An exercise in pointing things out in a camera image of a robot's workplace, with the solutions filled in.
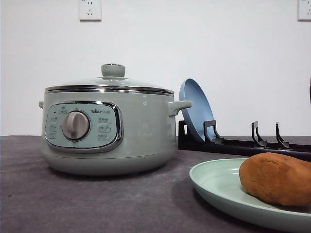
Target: pot handle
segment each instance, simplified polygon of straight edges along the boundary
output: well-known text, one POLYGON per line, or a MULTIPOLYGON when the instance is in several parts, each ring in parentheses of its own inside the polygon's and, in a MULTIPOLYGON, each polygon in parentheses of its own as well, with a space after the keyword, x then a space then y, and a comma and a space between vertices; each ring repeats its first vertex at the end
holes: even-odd
POLYGON ((173 117, 179 113, 180 110, 184 108, 192 107, 192 101, 190 100, 183 100, 183 101, 174 101, 169 102, 169 116, 173 117))
POLYGON ((42 108, 42 109, 43 109, 43 103, 44 103, 43 101, 39 101, 39 103, 38 103, 39 107, 42 108))

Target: plate rim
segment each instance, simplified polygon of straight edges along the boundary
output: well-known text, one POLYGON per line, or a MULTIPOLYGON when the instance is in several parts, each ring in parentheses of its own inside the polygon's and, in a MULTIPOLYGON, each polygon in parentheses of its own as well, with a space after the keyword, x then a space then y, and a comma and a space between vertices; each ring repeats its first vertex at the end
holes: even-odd
POLYGON ((203 164, 207 164, 207 163, 211 163, 211 162, 219 162, 219 161, 225 161, 225 160, 246 160, 248 158, 230 158, 230 159, 214 159, 214 160, 209 160, 209 161, 205 161, 205 162, 202 162, 202 163, 199 163, 199 164, 196 164, 195 166, 193 166, 190 171, 189 171, 189 176, 192 180, 192 182, 194 182, 198 187, 200 187, 201 189, 205 190, 206 192, 210 193, 210 194, 213 194, 213 195, 216 195, 220 198, 223 198, 227 201, 231 201, 231 202, 235 202, 235 203, 238 203, 238 204, 241 204, 241 205, 244 205, 244 206, 248 206, 248 207, 251 207, 251 208, 256 208, 256 209, 261 209, 261 210, 265 210, 265 211, 271 211, 271 212, 277 212, 277 213, 280 213, 280 214, 286 214, 286 215, 295 215, 295 216, 303 216, 303 217, 310 217, 311 218, 311 214, 308 214, 308 213, 301 213, 301 212, 294 212, 294 211, 288 211, 288 210, 279 210, 279 209, 273 209, 273 208, 270 208, 270 207, 264 207, 264 206, 258 206, 258 205, 255 205, 255 204, 249 204, 249 203, 246 203, 246 202, 242 202, 242 201, 236 201, 236 200, 232 200, 232 199, 228 199, 222 195, 217 195, 213 192, 210 192, 209 190, 207 190, 206 188, 202 187, 201 185, 199 185, 195 179, 193 178, 193 170, 196 169, 196 167, 198 166, 202 166, 203 164))

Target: blue bowl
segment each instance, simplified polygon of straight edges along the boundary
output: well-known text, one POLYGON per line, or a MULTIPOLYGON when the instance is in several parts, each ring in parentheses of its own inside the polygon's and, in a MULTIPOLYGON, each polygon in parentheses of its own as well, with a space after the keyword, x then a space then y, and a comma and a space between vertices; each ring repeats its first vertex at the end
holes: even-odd
MULTIPOLYGON (((213 120, 214 116, 203 90, 195 80, 187 79, 180 87, 179 99, 193 102, 192 108, 181 112, 191 134, 198 142, 205 142, 203 122, 213 120)), ((213 127, 208 127, 207 134, 212 139, 216 138, 213 127)))

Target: silver knob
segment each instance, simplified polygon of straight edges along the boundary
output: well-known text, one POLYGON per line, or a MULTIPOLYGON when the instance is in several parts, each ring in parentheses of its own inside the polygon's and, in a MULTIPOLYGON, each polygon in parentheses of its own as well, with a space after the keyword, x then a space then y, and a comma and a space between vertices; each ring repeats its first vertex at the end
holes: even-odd
POLYGON ((102 65, 103 77, 124 77, 125 66, 119 64, 105 64, 102 65))
POLYGON ((81 112, 68 113, 62 123, 63 134, 72 140, 77 140, 86 135, 89 121, 81 112))

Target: dish rack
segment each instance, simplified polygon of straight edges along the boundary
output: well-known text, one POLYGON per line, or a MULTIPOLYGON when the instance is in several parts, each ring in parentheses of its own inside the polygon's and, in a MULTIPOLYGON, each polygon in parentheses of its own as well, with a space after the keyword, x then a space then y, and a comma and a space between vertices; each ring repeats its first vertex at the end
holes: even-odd
POLYGON ((289 155, 297 159, 311 161, 311 145, 300 145, 286 142, 279 133, 279 123, 276 123, 276 140, 268 142, 263 140, 258 131, 258 121, 252 122, 253 141, 232 140, 221 137, 216 130, 216 121, 210 120, 203 122, 205 142, 197 142, 187 127, 184 120, 178 122, 178 149, 194 150, 212 153, 237 154, 252 156, 264 152, 274 152, 289 155), (207 128, 213 127, 215 138, 210 138, 207 128))

